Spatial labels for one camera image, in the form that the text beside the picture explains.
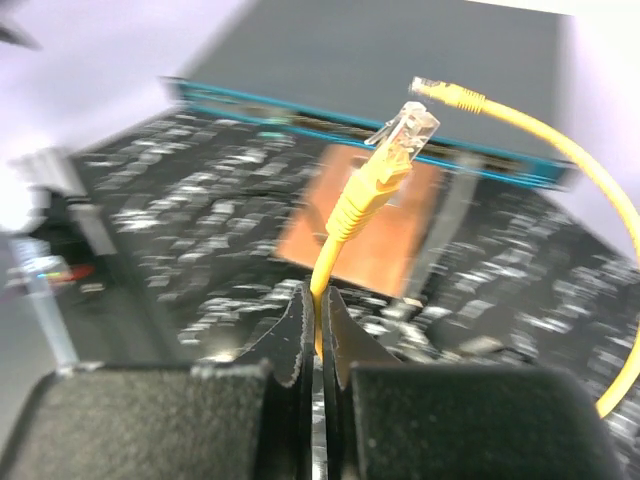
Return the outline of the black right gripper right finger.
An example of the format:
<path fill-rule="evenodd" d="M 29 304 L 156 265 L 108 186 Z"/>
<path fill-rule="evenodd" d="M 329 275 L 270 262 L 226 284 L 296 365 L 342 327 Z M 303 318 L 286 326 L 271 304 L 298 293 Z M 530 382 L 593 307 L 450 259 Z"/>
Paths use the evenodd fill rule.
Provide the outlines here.
<path fill-rule="evenodd" d="M 577 380 L 538 365 L 404 363 L 322 299 L 332 479 L 619 479 Z"/>

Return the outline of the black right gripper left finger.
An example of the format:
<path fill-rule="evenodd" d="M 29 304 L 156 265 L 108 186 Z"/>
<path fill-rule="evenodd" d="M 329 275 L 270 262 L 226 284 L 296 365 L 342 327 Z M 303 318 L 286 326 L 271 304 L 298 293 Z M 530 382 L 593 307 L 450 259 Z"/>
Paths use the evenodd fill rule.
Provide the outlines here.
<path fill-rule="evenodd" d="M 5 479 L 307 479 L 313 302 L 230 363 L 67 367 L 34 387 Z"/>

